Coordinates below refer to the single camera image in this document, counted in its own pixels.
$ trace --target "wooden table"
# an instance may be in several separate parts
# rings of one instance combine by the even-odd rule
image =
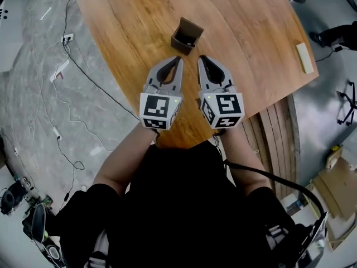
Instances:
[[[151,67],[170,56],[184,59],[183,106],[162,147],[189,148],[212,135],[196,99],[199,55],[232,73],[243,93],[246,118],[318,76],[306,34],[288,0],[78,0],[79,7],[122,91],[138,113]],[[189,56],[170,47],[181,17],[204,28]],[[296,50],[304,42],[315,72],[306,75]]]

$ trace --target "black shoe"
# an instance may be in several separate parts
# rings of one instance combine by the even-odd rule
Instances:
[[[322,41],[321,37],[319,34],[315,33],[315,32],[310,32],[310,38],[318,43],[321,47],[325,47],[325,43]]]

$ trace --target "black shirt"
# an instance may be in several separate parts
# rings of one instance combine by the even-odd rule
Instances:
[[[266,226],[293,221],[268,188],[243,197],[216,148],[151,147],[119,197],[98,184],[76,192],[56,216],[67,267],[83,267],[106,230],[113,267],[275,267]]]

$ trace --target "concrete floor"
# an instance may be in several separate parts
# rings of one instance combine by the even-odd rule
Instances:
[[[307,33],[322,32],[328,28],[357,21],[357,12],[346,0],[307,0],[293,4]],[[310,41],[315,59],[326,57],[330,48],[321,48]],[[357,82],[357,52],[344,50],[317,63],[320,76],[292,94],[296,110],[295,122],[300,136],[300,183],[307,185],[325,166],[329,150],[340,144],[352,130],[338,125],[337,118],[344,118],[349,110],[337,91],[352,95],[347,80]]]
[[[42,92],[51,122],[62,134],[61,149],[72,162],[80,160],[85,166],[84,171],[75,172],[71,195],[81,185],[91,185],[109,155],[106,149],[113,150],[138,122],[94,86],[73,62],[62,72],[64,79],[57,78],[55,81],[58,95],[70,104],[72,120],[84,121],[88,129],[99,136],[106,149],[86,131],[83,124],[69,122],[68,107],[56,99],[55,88],[49,80],[57,66],[66,59],[61,52],[61,45],[53,46],[44,56],[46,49],[62,36],[67,1],[23,0],[24,45],[13,69],[0,74],[0,127],[17,148],[41,195],[48,194],[54,199],[54,211],[60,208],[71,188],[73,167],[60,154],[41,98],[35,133],[29,128],[30,116],[36,114],[40,90],[37,78],[41,79],[41,64],[44,63]],[[70,43],[70,48],[77,63],[117,101],[132,110],[94,43],[76,0],[69,4],[66,33],[75,34],[75,41]],[[5,142],[16,173],[26,176],[10,142]]]

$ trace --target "forearm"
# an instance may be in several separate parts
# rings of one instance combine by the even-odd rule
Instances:
[[[221,136],[221,141],[229,162],[265,171],[247,139],[242,136],[237,127],[227,129]],[[271,188],[269,179],[259,173],[232,168],[230,171],[236,186],[242,186],[245,195],[262,186]]]
[[[103,163],[93,184],[108,184],[123,195],[156,133],[139,123]]]

